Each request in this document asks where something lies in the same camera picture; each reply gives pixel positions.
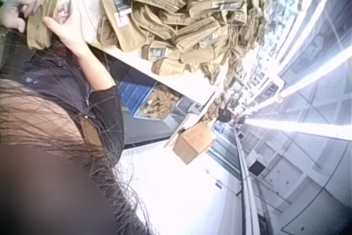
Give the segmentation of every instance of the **hand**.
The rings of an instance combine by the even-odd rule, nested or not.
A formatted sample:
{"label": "hand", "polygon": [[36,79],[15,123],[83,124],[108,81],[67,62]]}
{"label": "hand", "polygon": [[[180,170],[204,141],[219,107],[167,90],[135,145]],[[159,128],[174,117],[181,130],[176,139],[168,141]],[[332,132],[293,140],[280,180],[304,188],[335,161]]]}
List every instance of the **hand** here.
{"label": "hand", "polygon": [[44,17],[46,26],[53,31],[60,40],[75,55],[80,55],[89,50],[82,34],[82,18],[75,0],[72,0],[71,15],[69,16],[68,3],[59,5],[54,10],[53,18]]}
{"label": "hand", "polygon": [[35,13],[45,0],[7,0],[0,9],[0,24],[7,28],[18,29],[24,32],[26,23],[19,18],[20,12],[27,18]]}

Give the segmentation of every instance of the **white glove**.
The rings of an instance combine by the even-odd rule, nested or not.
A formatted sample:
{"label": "white glove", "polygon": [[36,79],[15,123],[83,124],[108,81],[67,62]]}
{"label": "white glove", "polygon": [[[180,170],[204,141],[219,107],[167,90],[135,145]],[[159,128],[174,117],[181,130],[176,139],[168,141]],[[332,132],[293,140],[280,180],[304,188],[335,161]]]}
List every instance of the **white glove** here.
{"label": "white glove", "polygon": [[24,32],[26,22],[19,18],[20,12],[27,18],[30,14],[36,13],[43,3],[44,0],[7,0],[0,8],[0,24]]}

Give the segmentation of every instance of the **white shelf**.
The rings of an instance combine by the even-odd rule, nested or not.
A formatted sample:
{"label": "white shelf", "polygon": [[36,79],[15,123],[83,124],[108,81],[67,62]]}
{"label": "white shelf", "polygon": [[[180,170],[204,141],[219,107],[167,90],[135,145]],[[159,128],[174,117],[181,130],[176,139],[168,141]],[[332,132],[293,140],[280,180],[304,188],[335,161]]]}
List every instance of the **white shelf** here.
{"label": "white shelf", "polygon": [[[68,0],[59,0],[58,4],[66,1]],[[82,14],[83,36],[86,42],[99,47],[116,59],[169,86],[194,102],[204,105],[215,91],[217,85],[223,82],[227,72],[224,67],[216,86],[211,86],[200,70],[193,74],[185,71],[181,76],[159,76],[151,72],[151,63],[143,60],[139,51],[125,53],[116,47],[102,48],[100,45],[97,45],[96,38],[98,22],[103,14],[99,0],[76,0],[76,2]]]}

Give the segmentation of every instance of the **brown box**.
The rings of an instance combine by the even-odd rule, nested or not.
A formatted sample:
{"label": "brown box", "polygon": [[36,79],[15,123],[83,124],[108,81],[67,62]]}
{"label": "brown box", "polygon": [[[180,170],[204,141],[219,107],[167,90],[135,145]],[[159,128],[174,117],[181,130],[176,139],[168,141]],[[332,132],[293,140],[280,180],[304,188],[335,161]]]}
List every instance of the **brown box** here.
{"label": "brown box", "polygon": [[179,135],[173,148],[174,153],[188,165],[208,150],[216,139],[213,131],[200,122]]}

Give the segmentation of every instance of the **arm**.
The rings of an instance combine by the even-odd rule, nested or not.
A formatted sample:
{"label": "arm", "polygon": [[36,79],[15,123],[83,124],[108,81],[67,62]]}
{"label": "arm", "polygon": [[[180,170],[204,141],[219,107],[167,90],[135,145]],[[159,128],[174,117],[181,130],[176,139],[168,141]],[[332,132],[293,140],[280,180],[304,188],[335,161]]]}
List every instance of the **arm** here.
{"label": "arm", "polygon": [[68,4],[54,11],[53,18],[45,17],[44,23],[77,56],[78,63],[95,91],[107,90],[115,85],[110,73],[94,56],[83,39],[82,20],[76,2],[72,1],[71,16]]}

